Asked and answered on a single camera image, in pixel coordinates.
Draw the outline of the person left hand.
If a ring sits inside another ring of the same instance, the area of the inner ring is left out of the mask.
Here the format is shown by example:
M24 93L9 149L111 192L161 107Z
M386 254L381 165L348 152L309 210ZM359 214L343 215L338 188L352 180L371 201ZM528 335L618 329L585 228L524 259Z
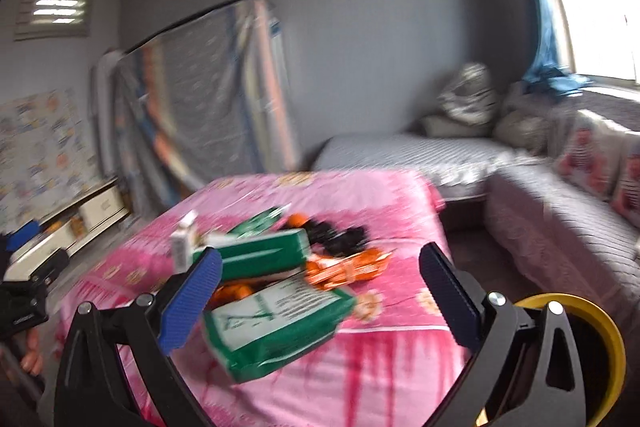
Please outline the person left hand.
M25 353L21 359L21 369L29 375L39 376L43 370L43 363L38 329L29 329L26 332Z

